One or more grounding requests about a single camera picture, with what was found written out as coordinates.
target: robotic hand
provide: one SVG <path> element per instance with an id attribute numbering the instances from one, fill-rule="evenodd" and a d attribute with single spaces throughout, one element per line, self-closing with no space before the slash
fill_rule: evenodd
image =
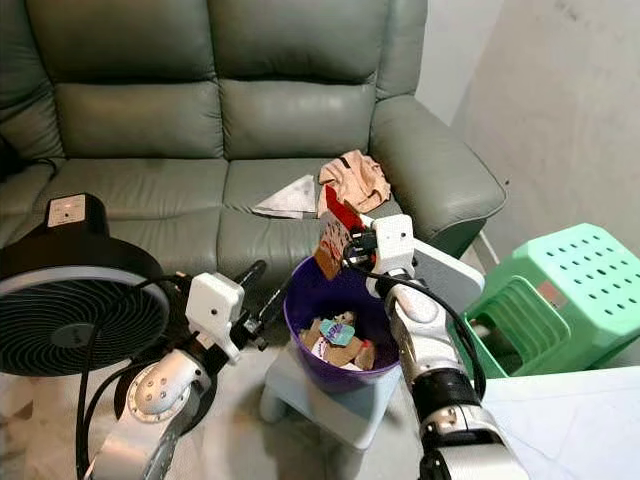
<path id="1" fill-rule="evenodd" d="M 260 260 L 235 281 L 219 273 L 191 280 L 186 316 L 197 332 L 135 377 L 122 415 L 85 480 L 164 478 L 180 435 L 192 425 L 217 373 L 226 363 L 235 364 L 249 341 L 266 348 L 259 334 L 277 314 L 284 289 L 256 316 L 242 308 L 244 287 L 265 268 Z"/>
<path id="2" fill-rule="evenodd" d="M 375 253 L 372 271 L 353 264 L 352 252 L 359 258 Z M 493 416 L 482 408 L 484 376 L 476 375 L 478 394 L 447 330 L 447 313 L 455 316 L 480 294 L 481 276 L 415 240 L 406 215 L 376 220 L 372 231 L 354 235 L 345 261 L 370 277 L 371 295 L 385 300 L 420 422 L 420 479 L 528 479 Z M 416 270 L 426 285 L 415 279 Z"/>

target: gray wall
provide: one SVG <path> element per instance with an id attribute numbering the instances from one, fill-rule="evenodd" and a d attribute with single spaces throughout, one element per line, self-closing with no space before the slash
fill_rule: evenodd
<path id="1" fill-rule="evenodd" d="M 640 2 L 488 3 L 431 2 L 418 97 L 508 181 L 498 255 L 581 222 L 640 255 Z"/>

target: mint green plastic stool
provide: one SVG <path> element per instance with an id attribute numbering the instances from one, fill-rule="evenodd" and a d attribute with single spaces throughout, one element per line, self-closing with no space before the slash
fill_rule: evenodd
<path id="1" fill-rule="evenodd" d="M 507 373 L 474 332 L 490 378 L 597 366 L 640 336 L 640 260 L 586 223 L 536 238 L 489 273 L 465 319 L 495 326 L 517 352 Z"/>

